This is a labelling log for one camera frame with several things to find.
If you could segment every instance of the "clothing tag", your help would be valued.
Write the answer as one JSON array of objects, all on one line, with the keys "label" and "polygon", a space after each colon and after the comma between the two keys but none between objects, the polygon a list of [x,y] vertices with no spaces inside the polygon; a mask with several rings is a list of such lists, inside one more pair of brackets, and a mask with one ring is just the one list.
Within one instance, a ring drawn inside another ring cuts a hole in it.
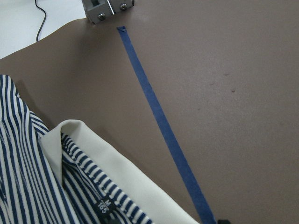
[{"label": "clothing tag", "polygon": [[94,205],[94,207],[100,217],[106,218],[116,208],[116,205],[114,204],[113,200],[111,200],[110,197],[106,195],[105,197],[100,199],[100,201],[98,201]]}]

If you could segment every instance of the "brown table surface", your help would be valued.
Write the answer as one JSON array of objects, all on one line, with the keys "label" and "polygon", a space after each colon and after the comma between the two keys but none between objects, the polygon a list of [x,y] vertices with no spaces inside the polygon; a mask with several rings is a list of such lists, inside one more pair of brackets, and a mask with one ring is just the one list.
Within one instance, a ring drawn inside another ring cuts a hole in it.
[{"label": "brown table surface", "polygon": [[299,1],[137,0],[0,60],[0,73],[50,129],[84,121],[199,220],[122,25],[215,217],[299,222]]}]

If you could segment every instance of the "fabric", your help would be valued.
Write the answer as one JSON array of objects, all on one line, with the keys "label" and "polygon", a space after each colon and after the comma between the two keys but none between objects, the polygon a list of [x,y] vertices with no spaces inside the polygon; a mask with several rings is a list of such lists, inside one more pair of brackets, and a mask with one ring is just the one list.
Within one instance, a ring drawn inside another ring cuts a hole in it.
[{"label": "fabric", "polygon": [[49,132],[10,77],[0,90],[0,223],[197,223],[82,121]]}]

